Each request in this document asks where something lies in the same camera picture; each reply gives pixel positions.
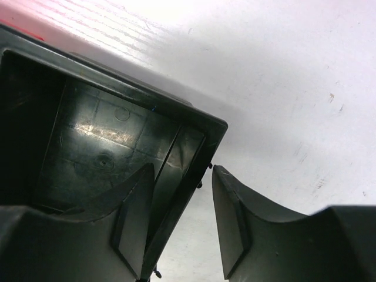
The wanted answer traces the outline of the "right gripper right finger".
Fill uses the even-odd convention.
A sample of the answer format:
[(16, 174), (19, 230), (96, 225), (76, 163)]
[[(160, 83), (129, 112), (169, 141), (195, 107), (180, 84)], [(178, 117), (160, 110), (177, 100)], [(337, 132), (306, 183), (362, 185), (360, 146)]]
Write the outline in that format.
[(227, 281), (374, 281), (375, 207), (290, 210), (222, 166), (212, 171)]

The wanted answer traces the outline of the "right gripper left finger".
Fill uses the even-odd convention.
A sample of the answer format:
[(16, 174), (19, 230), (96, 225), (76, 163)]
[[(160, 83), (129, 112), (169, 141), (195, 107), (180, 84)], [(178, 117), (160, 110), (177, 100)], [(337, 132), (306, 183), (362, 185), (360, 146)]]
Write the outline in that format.
[(61, 215), (2, 206), (1, 280), (140, 279), (154, 187), (155, 169), (148, 163)]

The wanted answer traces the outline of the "black plastic bin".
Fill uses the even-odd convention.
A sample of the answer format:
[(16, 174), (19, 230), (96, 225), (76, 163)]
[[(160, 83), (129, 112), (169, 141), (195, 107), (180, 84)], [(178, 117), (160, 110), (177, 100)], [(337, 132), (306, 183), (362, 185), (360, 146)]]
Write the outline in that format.
[(1, 207), (61, 215), (151, 163), (155, 187), (136, 281), (160, 277), (162, 251), (227, 123), (22, 34), (1, 26)]

